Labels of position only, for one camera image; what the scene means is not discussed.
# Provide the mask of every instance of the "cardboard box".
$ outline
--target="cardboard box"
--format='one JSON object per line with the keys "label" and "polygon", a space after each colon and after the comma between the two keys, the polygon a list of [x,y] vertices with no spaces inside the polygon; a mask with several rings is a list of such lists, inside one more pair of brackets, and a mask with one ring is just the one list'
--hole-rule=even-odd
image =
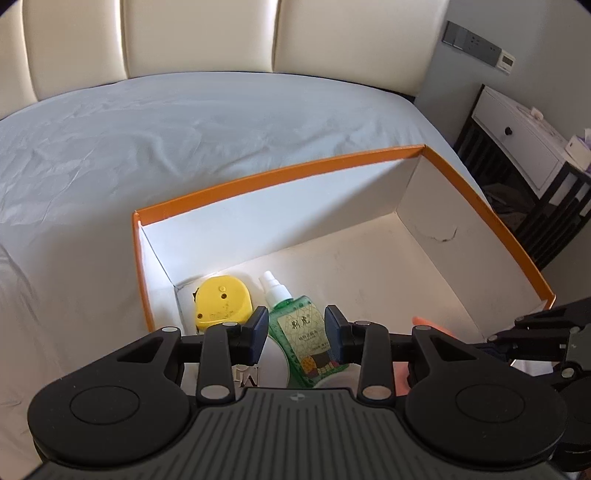
{"label": "cardboard box", "polygon": [[548,308],[554,294],[490,207],[424,145],[299,164],[133,215],[149,330],[195,333],[193,292],[231,274],[264,305],[271,270],[349,321],[410,333],[428,318],[467,342]]}

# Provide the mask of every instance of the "thermostat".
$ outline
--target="thermostat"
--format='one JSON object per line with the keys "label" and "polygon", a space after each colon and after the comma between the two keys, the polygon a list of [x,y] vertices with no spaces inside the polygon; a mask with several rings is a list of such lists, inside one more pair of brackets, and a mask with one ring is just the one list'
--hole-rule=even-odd
{"label": "thermostat", "polygon": [[515,57],[510,53],[507,53],[505,50],[501,51],[501,55],[499,56],[499,60],[496,62],[496,67],[499,70],[509,74],[513,69],[513,65],[515,64]]}

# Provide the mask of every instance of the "upholstered headboard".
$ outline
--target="upholstered headboard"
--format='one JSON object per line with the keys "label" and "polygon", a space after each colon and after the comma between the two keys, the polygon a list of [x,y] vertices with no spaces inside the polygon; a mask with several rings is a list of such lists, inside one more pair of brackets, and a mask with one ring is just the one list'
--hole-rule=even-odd
{"label": "upholstered headboard", "polygon": [[415,95],[449,0],[18,0],[0,17],[0,118],[156,73],[239,70]]}

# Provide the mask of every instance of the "spray bottle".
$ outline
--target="spray bottle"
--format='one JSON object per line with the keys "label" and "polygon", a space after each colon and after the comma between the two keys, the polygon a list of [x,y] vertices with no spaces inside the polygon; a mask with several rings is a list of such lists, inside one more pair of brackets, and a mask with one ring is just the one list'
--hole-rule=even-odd
{"label": "spray bottle", "polygon": [[346,368],[329,357],[324,320],[312,301],[297,299],[269,271],[259,278],[269,305],[269,335],[283,348],[290,374],[301,387],[313,387],[322,378]]}

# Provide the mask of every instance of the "orange object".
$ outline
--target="orange object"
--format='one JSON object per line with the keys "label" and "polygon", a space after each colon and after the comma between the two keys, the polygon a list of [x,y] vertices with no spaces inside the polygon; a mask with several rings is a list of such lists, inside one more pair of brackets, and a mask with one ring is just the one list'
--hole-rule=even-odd
{"label": "orange object", "polygon": [[[431,320],[424,319],[422,317],[413,317],[413,325],[429,325],[432,328],[439,330],[440,332],[449,335],[450,337],[456,338],[456,336],[447,330],[445,327],[432,322]],[[407,395],[410,392],[408,386],[408,362],[394,362],[394,383],[396,385],[396,395],[398,397]]]}

